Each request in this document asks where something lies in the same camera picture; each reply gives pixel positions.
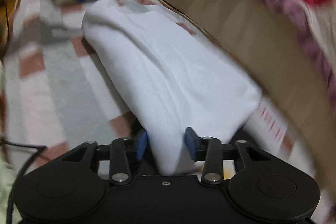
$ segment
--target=folded white fabric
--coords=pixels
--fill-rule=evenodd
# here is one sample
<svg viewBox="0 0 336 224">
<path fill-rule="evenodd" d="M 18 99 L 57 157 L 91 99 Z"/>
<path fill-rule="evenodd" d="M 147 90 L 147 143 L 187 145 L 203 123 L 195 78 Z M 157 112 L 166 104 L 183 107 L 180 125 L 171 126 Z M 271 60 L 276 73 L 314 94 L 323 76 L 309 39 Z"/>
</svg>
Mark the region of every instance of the folded white fabric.
<svg viewBox="0 0 336 224">
<path fill-rule="evenodd" d="M 163 174 L 194 167 L 186 127 L 225 143 L 260 102 L 259 87 L 221 50 L 157 11 L 127 13 L 115 0 L 99 0 L 87 10 L 83 31 L 147 130 Z"/>
</svg>

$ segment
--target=white cloth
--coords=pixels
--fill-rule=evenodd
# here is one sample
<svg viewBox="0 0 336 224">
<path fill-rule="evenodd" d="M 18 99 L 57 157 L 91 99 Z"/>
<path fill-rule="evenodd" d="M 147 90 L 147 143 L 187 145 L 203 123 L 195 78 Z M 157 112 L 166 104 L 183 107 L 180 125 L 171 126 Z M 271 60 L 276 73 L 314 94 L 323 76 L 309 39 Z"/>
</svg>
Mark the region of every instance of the white cloth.
<svg viewBox="0 0 336 224">
<path fill-rule="evenodd" d="M 115 0 L 100 0 L 82 26 L 147 130 L 163 174 L 193 169 L 184 146 L 186 127 L 225 143 L 258 107 L 261 91 L 243 70 L 157 11 L 127 14 Z"/>
</svg>

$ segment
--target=white towel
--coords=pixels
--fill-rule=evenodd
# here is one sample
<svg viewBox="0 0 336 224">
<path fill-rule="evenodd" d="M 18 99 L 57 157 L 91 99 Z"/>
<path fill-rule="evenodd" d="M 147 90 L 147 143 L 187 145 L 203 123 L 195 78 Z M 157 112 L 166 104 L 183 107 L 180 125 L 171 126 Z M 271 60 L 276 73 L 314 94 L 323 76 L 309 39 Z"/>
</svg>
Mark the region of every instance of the white towel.
<svg viewBox="0 0 336 224">
<path fill-rule="evenodd" d="M 157 11 L 127 13 L 115 0 L 99 0 L 83 31 L 147 130 L 162 174 L 193 169 L 186 127 L 226 143 L 260 102 L 256 83 L 220 49 Z"/>
</svg>

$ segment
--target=light green fabric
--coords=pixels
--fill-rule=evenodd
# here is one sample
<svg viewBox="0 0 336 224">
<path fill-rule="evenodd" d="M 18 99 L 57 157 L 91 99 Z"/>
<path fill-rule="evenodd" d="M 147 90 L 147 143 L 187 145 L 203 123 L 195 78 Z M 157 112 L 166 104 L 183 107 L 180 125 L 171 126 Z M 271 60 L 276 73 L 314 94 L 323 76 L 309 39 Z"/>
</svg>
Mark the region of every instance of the light green fabric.
<svg viewBox="0 0 336 224">
<path fill-rule="evenodd" d="M 5 76 L 3 72 L 2 63 L 0 62 L 0 94 L 3 94 Z M 0 151 L 0 224 L 6 223 L 6 210 L 8 203 L 8 196 L 11 191 L 15 173 L 13 170 L 9 168 L 9 164 L 7 164 L 4 160 L 2 152 Z M 13 212 L 13 223 L 18 223 L 21 220 L 20 214 L 17 209 L 14 209 Z"/>
</svg>

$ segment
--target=white garment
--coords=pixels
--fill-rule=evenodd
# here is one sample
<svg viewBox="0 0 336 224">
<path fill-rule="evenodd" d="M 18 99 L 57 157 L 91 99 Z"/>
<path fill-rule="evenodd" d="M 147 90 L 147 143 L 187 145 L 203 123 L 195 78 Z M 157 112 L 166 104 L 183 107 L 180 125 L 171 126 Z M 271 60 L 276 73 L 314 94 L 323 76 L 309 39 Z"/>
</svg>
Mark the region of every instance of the white garment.
<svg viewBox="0 0 336 224">
<path fill-rule="evenodd" d="M 194 167 L 186 127 L 225 143 L 258 107 L 261 91 L 245 72 L 157 11 L 127 14 L 115 0 L 100 0 L 87 10 L 83 31 L 147 130 L 163 174 Z"/>
</svg>

